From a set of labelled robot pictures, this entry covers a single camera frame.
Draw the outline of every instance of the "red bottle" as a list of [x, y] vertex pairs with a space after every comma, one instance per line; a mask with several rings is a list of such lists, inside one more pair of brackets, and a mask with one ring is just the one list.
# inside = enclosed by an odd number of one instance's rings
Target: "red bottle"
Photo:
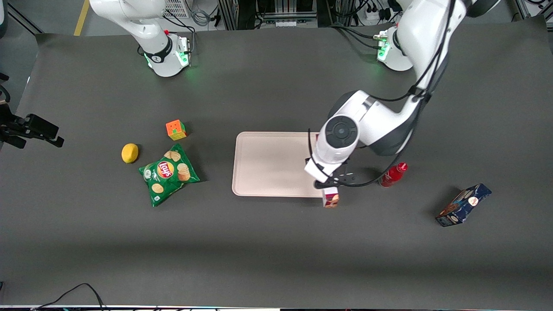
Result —
[[407, 163], [401, 162], [398, 165], [390, 168], [386, 175], [382, 176], [382, 178], [378, 180], [378, 183], [384, 188], [391, 187], [403, 177], [403, 173], [405, 173], [406, 170]]

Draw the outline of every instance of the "lay's chip bag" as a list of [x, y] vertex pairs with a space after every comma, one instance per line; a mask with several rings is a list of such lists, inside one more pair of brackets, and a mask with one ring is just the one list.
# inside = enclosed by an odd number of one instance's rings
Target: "lay's chip bag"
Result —
[[161, 204], [185, 184], [200, 181], [179, 144], [167, 151], [161, 160], [141, 167], [138, 171], [148, 185], [153, 207]]

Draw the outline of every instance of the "yellow lemon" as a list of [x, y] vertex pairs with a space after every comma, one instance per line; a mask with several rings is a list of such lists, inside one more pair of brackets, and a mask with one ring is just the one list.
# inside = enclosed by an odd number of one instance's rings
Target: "yellow lemon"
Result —
[[123, 158], [125, 163], [133, 163], [138, 158], [138, 146], [126, 144], [121, 151], [121, 158]]

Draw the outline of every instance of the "yellow floor tape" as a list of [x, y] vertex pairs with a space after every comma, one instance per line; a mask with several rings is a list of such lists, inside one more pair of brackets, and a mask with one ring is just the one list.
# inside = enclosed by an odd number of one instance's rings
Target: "yellow floor tape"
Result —
[[85, 24], [86, 14], [88, 13], [88, 8], [90, 7], [90, 2], [85, 0], [82, 4], [81, 14], [77, 20], [77, 26], [75, 26], [75, 32], [73, 35], [81, 35], [82, 26]]

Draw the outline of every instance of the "beige plastic tray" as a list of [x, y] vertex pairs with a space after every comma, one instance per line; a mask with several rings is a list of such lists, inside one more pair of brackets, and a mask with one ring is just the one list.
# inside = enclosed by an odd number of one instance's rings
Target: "beige plastic tray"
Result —
[[236, 137], [232, 191], [241, 196], [320, 198], [315, 179], [304, 171], [308, 157], [307, 133], [242, 132]]

